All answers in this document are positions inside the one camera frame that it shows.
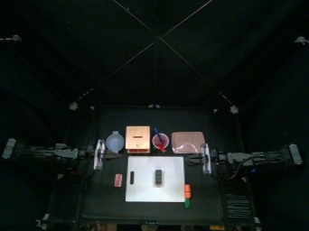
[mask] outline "pink object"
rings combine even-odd
[[[160,136],[161,136],[161,138],[162,138],[162,142],[164,143],[161,143],[161,141],[160,141],[160,137],[158,137],[158,135],[156,135],[154,137],[153,137],[153,145],[154,145],[154,147],[157,148],[157,149],[160,149],[161,151],[168,151],[166,150],[166,148],[168,148],[168,146],[169,146],[169,137],[168,137],[168,135],[166,134],[160,134]]]

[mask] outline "small black object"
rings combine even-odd
[[[156,170],[156,185],[162,185],[162,170]]]

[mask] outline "black tabletop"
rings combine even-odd
[[[214,110],[186,109],[133,109],[103,108],[97,117],[98,139],[106,139],[113,131],[126,137],[127,125],[150,125],[152,136],[154,128],[172,137],[174,132],[204,132],[210,148],[230,149],[240,152],[241,135],[237,118],[229,113]],[[113,220],[118,223],[156,220],[161,224],[214,224],[222,221],[222,200],[217,181],[204,175],[201,165],[185,164],[185,181],[192,184],[192,207],[185,208],[177,202],[126,202],[126,181],[129,154],[123,149],[122,157],[105,162],[87,182],[82,204],[82,219]],[[168,152],[161,153],[153,148],[147,156],[178,156],[173,153],[172,145]],[[122,187],[114,187],[117,174],[123,175]]]

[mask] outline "orange box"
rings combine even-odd
[[[150,126],[127,126],[126,149],[129,153],[150,153]]]

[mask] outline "cable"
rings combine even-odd
[[[221,177],[222,177],[225,180],[233,180],[233,179],[237,177],[238,173],[240,173],[241,166],[242,166],[249,160],[252,160],[252,159],[255,159],[255,158],[260,158],[260,157],[264,157],[264,155],[253,155],[253,156],[250,156],[249,158],[246,158],[245,160],[242,160],[242,162],[241,162],[240,165],[238,165],[237,170],[234,171],[234,175],[233,175],[232,177],[229,177],[229,178],[225,178],[225,177],[222,176],[222,171],[221,171],[221,168],[218,167],[218,168],[220,168]]]

